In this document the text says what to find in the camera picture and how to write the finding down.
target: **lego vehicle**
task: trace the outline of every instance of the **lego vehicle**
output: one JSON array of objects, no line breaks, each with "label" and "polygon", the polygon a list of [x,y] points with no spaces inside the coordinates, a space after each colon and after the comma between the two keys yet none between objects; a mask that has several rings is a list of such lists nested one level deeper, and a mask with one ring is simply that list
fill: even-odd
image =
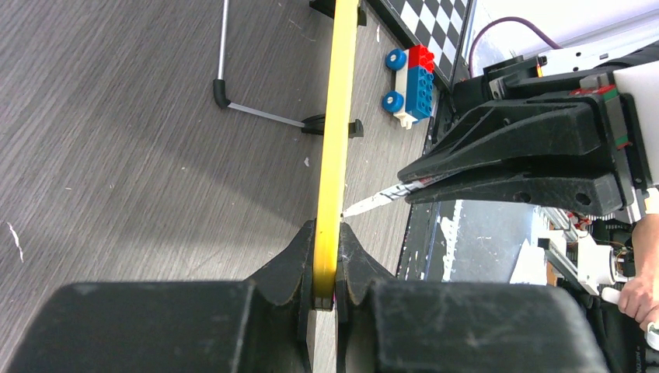
[{"label": "lego vehicle", "polygon": [[382,107],[410,129],[432,111],[434,55],[423,45],[394,49],[385,65],[396,72],[396,87],[382,98]]}]

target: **screw hole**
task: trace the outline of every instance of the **screw hole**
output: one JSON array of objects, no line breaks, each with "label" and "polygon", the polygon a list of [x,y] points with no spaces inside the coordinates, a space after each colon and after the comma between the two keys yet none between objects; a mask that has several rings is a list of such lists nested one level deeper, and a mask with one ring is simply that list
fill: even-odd
[{"label": "screw hole", "polygon": [[591,205],[591,202],[592,202],[591,198],[588,197],[587,195],[583,194],[583,193],[577,193],[577,196],[575,196],[575,198],[577,198],[577,202],[579,202],[580,204],[583,204],[584,206],[590,206]]},{"label": "screw hole", "polygon": [[523,202],[523,203],[527,204],[527,203],[531,202],[531,196],[528,195],[528,193],[517,192],[517,193],[513,196],[513,200],[514,200],[515,202]]}]

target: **yellow bar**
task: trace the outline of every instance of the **yellow bar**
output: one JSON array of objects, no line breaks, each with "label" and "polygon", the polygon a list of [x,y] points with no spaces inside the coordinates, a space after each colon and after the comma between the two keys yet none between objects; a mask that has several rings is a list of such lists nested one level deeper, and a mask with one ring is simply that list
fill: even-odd
[{"label": "yellow bar", "polygon": [[331,301],[336,277],[336,255],[339,249],[340,215],[348,153],[348,123],[357,47],[357,4],[359,0],[336,0],[332,56],[329,60],[329,88],[316,240],[313,257],[314,298]]}]

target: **checkerboard pattern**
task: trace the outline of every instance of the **checkerboard pattern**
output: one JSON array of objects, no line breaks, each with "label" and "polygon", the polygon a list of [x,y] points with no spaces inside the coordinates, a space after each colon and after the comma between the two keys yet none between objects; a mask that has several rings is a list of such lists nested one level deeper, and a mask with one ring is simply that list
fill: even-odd
[{"label": "checkerboard pattern", "polygon": [[467,0],[389,0],[410,31],[434,54],[434,63],[451,76],[459,48]]}]

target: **blue lego block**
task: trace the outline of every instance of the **blue lego block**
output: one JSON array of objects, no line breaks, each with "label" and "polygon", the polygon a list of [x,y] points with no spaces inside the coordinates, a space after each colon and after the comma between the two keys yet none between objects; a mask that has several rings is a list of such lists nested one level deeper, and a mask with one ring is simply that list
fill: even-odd
[{"label": "blue lego block", "polygon": [[417,66],[407,70],[405,112],[418,120],[428,118],[432,110],[433,75]]}]

